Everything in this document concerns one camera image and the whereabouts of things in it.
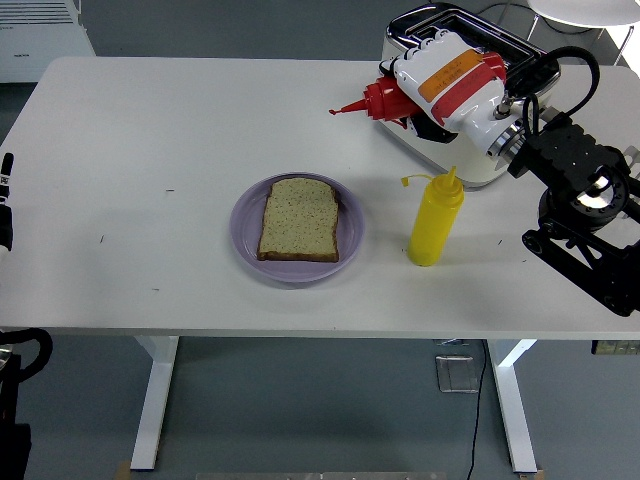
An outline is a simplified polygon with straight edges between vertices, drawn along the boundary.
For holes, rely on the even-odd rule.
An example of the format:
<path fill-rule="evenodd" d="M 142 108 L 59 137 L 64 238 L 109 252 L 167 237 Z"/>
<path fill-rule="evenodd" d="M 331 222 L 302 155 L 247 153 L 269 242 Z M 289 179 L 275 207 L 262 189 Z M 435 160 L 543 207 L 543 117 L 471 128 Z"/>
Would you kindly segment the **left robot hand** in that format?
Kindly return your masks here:
<path fill-rule="evenodd" d="M 12 250 L 13 215 L 7 205 L 10 195 L 10 176 L 14 163 L 14 155 L 7 152 L 1 162 L 1 260 Z"/>

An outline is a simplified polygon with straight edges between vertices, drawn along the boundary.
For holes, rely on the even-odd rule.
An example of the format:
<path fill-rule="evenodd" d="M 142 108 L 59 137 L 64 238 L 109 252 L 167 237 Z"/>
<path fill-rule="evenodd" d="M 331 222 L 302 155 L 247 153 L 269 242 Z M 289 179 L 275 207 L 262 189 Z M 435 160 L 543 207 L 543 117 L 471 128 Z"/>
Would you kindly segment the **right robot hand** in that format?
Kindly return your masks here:
<path fill-rule="evenodd" d="M 459 34 L 438 30 L 390 63 L 399 88 L 439 127 L 463 133 L 486 154 L 513 122 L 498 119 L 505 81 Z"/>

